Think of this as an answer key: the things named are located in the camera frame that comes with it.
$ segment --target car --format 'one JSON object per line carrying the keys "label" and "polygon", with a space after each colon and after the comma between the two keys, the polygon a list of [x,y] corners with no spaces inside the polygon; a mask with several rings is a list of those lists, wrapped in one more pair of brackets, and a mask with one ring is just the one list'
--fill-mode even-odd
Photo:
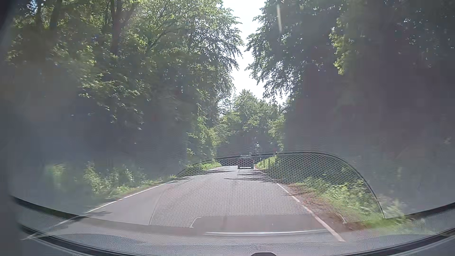
{"label": "car", "polygon": [[248,167],[254,169],[254,158],[251,155],[241,155],[238,158],[237,168]]}

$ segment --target bright sky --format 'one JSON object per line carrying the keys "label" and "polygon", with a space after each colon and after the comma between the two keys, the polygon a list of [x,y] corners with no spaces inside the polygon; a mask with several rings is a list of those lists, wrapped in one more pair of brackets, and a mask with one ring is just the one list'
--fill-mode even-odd
{"label": "bright sky", "polygon": [[[259,23],[253,21],[253,18],[261,14],[259,8],[264,6],[264,2],[265,0],[224,0],[224,7],[232,9],[234,16],[237,16],[237,20],[242,23],[238,24],[237,27],[241,31],[240,35],[245,44],[247,43],[247,36],[254,33],[259,27]],[[257,98],[262,99],[262,93],[264,92],[263,83],[256,85],[256,80],[250,77],[250,71],[245,71],[248,64],[253,62],[251,52],[243,52],[245,49],[245,46],[241,47],[243,58],[237,59],[239,69],[234,69],[232,73],[236,94],[239,94],[243,89],[247,89]],[[284,102],[279,96],[277,96],[277,101],[278,103]]]}

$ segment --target windshield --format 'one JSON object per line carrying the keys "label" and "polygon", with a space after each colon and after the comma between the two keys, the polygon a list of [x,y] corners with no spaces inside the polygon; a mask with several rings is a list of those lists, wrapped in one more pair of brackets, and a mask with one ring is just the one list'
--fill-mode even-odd
{"label": "windshield", "polygon": [[455,228],[419,215],[455,202],[454,15],[451,0],[17,1],[0,102],[18,222],[148,255],[336,255]]}

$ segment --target perforated mesh panel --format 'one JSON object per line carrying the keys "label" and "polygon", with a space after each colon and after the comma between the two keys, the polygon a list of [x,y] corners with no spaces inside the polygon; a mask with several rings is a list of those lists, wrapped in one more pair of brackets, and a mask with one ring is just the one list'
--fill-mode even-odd
{"label": "perforated mesh panel", "polygon": [[189,227],[207,216],[312,212],[341,214],[346,222],[382,217],[364,180],[336,157],[294,153],[218,162],[222,167],[210,170],[190,167],[167,184],[150,224]]}

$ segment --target white road line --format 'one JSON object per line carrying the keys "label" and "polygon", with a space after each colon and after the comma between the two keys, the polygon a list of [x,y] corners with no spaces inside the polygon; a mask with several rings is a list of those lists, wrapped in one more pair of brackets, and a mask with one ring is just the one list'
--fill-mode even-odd
{"label": "white road line", "polygon": [[[285,189],[282,185],[276,183],[278,186],[280,186],[280,188],[282,188],[287,194],[291,195],[291,193],[288,192],[287,189]],[[297,202],[300,203],[300,200],[297,199],[295,196],[292,195],[292,198],[294,198]],[[345,242],[345,240],[335,231],[333,230],[333,228],[331,228],[327,223],[325,223],[323,220],[321,220],[319,217],[317,217],[313,212],[312,210],[308,209],[308,207],[306,207],[305,205],[303,204],[300,204],[302,205],[305,210],[307,210],[324,228],[326,228],[338,241],[340,242]]]}
{"label": "white road line", "polygon": [[[154,186],[154,187],[151,187],[151,188],[148,188],[148,189],[139,191],[139,192],[134,193],[134,194],[132,194],[132,195],[127,195],[127,196],[125,196],[125,197],[123,197],[123,198],[120,198],[120,199],[118,199],[118,200],[115,200],[115,201],[112,201],[112,202],[109,202],[109,203],[100,205],[100,206],[98,206],[98,207],[96,207],[96,208],[94,208],[94,209],[88,210],[88,211],[84,212],[83,214],[87,214],[87,213],[93,212],[93,211],[98,210],[98,209],[100,209],[100,208],[103,208],[103,207],[106,207],[106,206],[108,206],[108,205],[111,205],[111,204],[113,204],[113,203],[115,203],[115,202],[121,201],[121,200],[123,200],[123,199],[125,199],[125,198],[128,198],[128,197],[131,197],[131,196],[140,194],[140,193],[142,193],[142,192],[145,192],[145,191],[148,191],[148,190],[157,188],[157,187],[159,187],[159,186],[163,186],[164,184],[168,184],[168,183],[171,183],[171,182],[172,182],[172,181],[168,181],[168,182],[165,182],[165,183],[163,183],[163,184],[159,184],[158,186]],[[59,223],[57,223],[57,224],[55,224],[55,225],[53,225],[53,226],[50,226],[47,230],[50,230],[50,229],[55,228],[55,227],[57,227],[57,226],[59,226],[59,225],[62,225],[62,224],[66,223],[66,222],[68,222],[68,221],[71,221],[71,220],[73,220],[73,219],[75,219],[75,218],[77,218],[77,217],[79,217],[79,216],[72,217],[72,218],[69,218],[69,219],[67,219],[67,220],[61,221],[61,222],[59,222]],[[23,241],[23,240],[30,239],[30,238],[34,237],[36,234],[37,234],[37,233],[32,234],[32,235],[29,235],[28,237],[22,239],[22,241]]]}

